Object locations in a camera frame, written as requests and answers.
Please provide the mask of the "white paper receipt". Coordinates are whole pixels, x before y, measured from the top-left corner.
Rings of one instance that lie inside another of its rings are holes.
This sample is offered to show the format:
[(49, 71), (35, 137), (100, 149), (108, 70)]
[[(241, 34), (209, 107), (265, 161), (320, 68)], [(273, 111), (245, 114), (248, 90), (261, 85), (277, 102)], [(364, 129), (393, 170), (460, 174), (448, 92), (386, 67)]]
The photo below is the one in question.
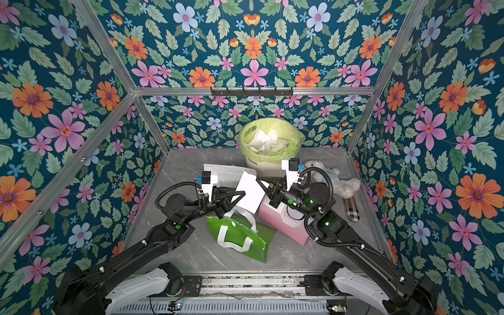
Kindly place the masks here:
[(245, 196), (236, 204), (239, 209), (256, 214), (265, 197), (265, 192), (257, 182), (257, 176), (243, 172), (236, 191), (245, 192)]

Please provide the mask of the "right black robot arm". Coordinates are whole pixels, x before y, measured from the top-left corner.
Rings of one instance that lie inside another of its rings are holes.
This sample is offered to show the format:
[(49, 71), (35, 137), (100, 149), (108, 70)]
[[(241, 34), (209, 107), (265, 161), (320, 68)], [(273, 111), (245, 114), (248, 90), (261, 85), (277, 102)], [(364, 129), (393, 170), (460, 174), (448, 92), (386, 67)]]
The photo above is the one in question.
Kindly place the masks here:
[(435, 314), (434, 283), (396, 266), (332, 209), (335, 187), (325, 170), (308, 167), (297, 171), (292, 181), (287, 177), (257, 177), (256, 181), (272, 206), (283, 203), (303, 214), (304, 229), (318, 245), (339, 251), (364, 272), (359, 276), (332, 262), (321, 275), (328, 294), (352, 295), (383, 314)]

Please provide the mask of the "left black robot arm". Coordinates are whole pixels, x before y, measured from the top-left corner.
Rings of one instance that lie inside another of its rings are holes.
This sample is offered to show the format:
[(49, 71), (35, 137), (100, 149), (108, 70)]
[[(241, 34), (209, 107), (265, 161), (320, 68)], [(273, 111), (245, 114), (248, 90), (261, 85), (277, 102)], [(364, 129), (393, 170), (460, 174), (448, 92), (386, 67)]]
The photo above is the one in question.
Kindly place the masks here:
[(55, 293), (54, 313), (112, 314), (150, 295), (178, 293), (182, 276), (171, 263), (145, 275), (134, 274), (188, 240), (195, 230), (192, 220), (212, 213), (222, 219), (244, 197), (245, 191), (229, 187), (213, 187), (210, 194), (205, 194), (195, 181), (165, 189), (156, 198), (155, 206), (166, 219), (151, 228), (141, 241), (105, 262), (67, 272)]

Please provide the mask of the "green white paper bag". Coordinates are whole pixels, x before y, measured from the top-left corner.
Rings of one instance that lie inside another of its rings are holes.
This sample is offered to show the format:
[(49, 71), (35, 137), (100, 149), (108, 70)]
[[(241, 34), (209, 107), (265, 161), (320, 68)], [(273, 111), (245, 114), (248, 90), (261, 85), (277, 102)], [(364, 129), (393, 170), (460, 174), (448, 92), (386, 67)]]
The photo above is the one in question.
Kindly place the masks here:
[(207, 224), (218, 245), (232, 249), (256, 261), (266, 263), (269, 245), (276, 235), (273, 228), (259, 224), (249, 211), (234, 208), (218, 216), (208, 216)]

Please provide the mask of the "pink blue gradient paper bag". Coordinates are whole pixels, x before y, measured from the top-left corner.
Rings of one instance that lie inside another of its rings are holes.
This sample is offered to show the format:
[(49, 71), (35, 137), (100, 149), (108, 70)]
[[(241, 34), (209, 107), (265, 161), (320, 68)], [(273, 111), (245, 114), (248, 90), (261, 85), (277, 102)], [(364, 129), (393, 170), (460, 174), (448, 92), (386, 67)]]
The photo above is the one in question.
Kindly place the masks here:
[(304, 215), (297, 210), (281, 203), (278, 207), (270, 205), (270, 199), (265, 196), (259, 207), (259, 218), (277, 231), (282, 232), (301, 246), (308, 240), (308, 233), (303, 225)]

